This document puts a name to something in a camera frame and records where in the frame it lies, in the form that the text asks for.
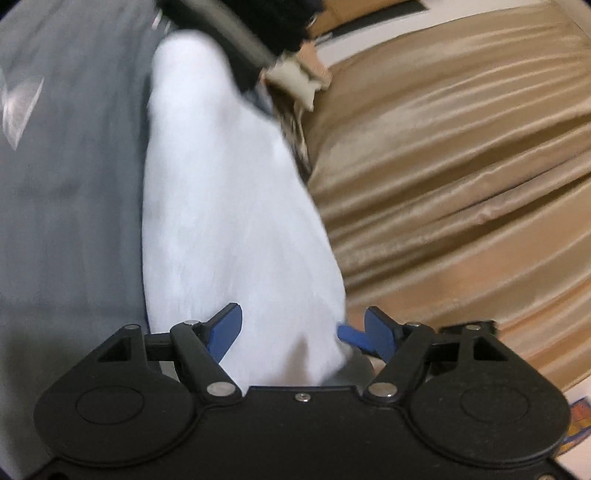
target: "screw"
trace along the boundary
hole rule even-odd
[[[214,382],[207,386],[207,393],[214,397],[229,397],[236,391],[236,386],[228,382]]]
[[[297,401],[301,401],[302,403],[308,403],[312,400],[312,396],[309,393],[297,393],[295,394],[295,399]]]
[[[398,393],[398,387],[391,383],[374,383],[369,386],[369,393],[374,397],[391,398]]]

